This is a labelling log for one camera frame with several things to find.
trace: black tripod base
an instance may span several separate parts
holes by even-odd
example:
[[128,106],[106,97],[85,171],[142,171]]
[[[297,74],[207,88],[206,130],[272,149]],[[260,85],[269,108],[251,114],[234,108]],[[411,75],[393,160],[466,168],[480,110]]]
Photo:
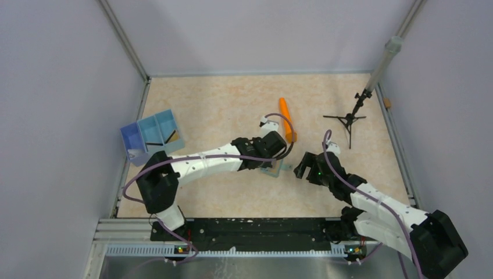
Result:
[[344,125],[344,128],[346,128],[346,130],[348,131],[349,133],[349,148],[351,149],[351,130],[352,130],[352,125],[354,122],[356,122],[358,119],[363,119],[363,118],[366,118],[366,116],[358,116],[358,117],[355,117],[353,116],[352,114],[348,113],[346,116],[342,117],[342,116],[330,116],[330,115],[324,115],[325,118],[334,118],[334,119],[338,119],[342,125]]

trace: gray pole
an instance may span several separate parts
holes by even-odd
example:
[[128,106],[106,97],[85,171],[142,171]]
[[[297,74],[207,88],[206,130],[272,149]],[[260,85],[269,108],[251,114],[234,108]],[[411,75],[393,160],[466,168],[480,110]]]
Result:
[[415,0],[401,26],[395,33],[395,36],[390,38],[390,40],[388,40],[385,44],[383,57],[380,59],[378,66],[371,73],[370,80],[368,80],[368,83],[365,86],[365,91],[369,93],[373,92],[375,86],[380,81],[382,74],[385,72],[392,59],[399,53],[399,51],[401,51],[404,38],[408,34],[417,14],[421,11],[425,3],[426,0]]

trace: blue bin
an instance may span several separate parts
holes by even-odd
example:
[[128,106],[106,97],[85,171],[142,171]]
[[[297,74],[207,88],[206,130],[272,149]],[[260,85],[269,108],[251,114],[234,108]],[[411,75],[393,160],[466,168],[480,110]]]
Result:
[[[165,148],[167,154],[175,152],[181,148],[185,147],[185,142],[181,138],[180,129],[174,119],[171,110],[165,110],[164,112],[157,113],[156,121],[158,122],[161,137],[165,142]],[[168,142],[167,140],[172,137],[173,133],[178,133],[178,139],[175,141]]]
[[137,123],[122,127],[120,133],[127,159],[136,166],[145,164],[151,156],[146,153]]

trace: floor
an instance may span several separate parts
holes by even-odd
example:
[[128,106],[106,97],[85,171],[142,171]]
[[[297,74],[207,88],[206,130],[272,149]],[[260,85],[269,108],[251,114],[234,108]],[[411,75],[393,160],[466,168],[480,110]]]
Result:
[[[298,165],[306,151],[320,153],[330,128],[347,172],[409,204],[376,96],[365,100],[358,112],[367,118],[353,126],[351,150],[342,124],[322,117],[350,112],[355,94],[368,78],[369,74],[153,78],[142,117],[172,109],[185,140],[185,148],[174,154],[186,155],[238,137],[259,136],[260,118],[279,112],[278,99],[284,97],[298,133],[286,164]],[[131,166],[127,181],[140,169]],[[140,197],[136,184],[128,194]],[[346,206],[327,188],[296,179],[291,171],[274,178],[259,170],[222,173],[181,185],[177,202],[186,217],[337,217]],[[148,216],[142,204],[122,198],[118,217]]]

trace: yellow object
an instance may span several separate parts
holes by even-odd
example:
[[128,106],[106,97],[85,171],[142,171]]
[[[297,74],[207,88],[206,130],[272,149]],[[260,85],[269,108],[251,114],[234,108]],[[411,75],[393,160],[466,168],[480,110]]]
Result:
[[[284,98],[279,99],[279,108],[281,110],[281,114],[284,115],[292,125],[292,120],[290,116],[290,111],[288,110],[288,105],[286,105],[286,100]],[[286,140],[288,143],[296,142],[298,139],[296,132],[291,131],[290,125],[286,120],[284,120],[284,132],[286,133]]]

